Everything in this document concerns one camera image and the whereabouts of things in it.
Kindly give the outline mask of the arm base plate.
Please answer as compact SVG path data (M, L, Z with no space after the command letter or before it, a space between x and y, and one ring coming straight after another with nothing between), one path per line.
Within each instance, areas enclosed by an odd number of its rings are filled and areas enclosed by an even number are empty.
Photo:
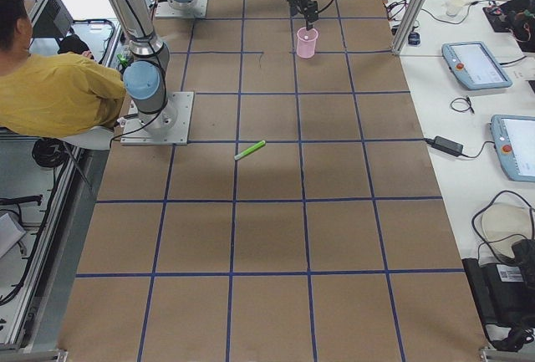
M127 119L124 123L120 143L122 145L186 145L193 103L193 92L168 93L166 107L155 117L140 113L134 100L131 100L129 113L135 114L135 117Z
M204 19L208 0L158 0L157 18Z

